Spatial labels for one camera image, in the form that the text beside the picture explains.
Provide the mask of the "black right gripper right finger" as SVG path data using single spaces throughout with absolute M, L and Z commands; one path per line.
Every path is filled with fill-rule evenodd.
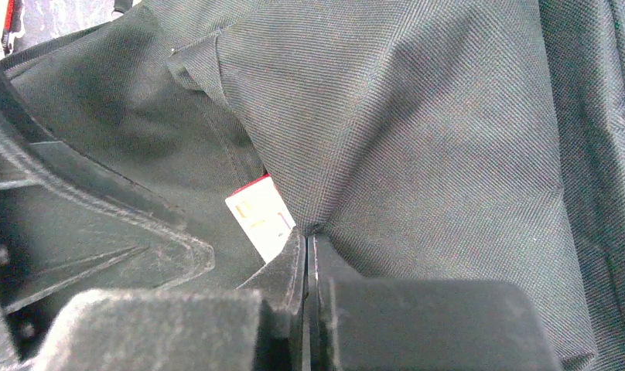
M 529 297 L 499 281 L 367 278 L 308 239 L 314 370 L 558 370 Z

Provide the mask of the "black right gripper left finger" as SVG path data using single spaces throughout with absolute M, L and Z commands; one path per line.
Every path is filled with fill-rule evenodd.
M 306 240 L 238 288 L 89 290 L 59 312 L 28 370 L 299 370 Z

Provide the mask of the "white red card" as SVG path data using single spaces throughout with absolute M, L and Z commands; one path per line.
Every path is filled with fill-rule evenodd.
M 236 190 L 225 199 L 252 245 L 268 264 L 284 249 L 295 221 L 270 175 Z

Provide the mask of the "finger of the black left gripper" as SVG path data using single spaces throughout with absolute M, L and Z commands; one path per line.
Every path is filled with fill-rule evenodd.
M 56 138 L 0 65 L 0 370 L 26 369 L 81 291 L 173 288 L 213 266 L 196 220 Z

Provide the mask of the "black student backpack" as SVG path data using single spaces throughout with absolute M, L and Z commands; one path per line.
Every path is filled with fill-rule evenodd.
M 367 278 L 515 285 L 558 370 L 625 370 L 625 1 L 143 1 L 0 65 L 212 246 L 179 286 L 89 290 L 238 288 L 267 264 L 225 199 L 270 175 L 302 332 L 325 236 Z

